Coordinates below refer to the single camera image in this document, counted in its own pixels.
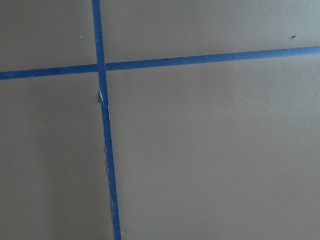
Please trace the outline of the brown paper table cover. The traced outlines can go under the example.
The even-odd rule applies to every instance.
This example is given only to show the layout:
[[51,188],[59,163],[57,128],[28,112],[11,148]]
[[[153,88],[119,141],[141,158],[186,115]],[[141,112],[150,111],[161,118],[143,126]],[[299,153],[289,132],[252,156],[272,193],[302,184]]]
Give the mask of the brown paper table cover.
[[3,240],[317,240],[317,0],[3,0]]

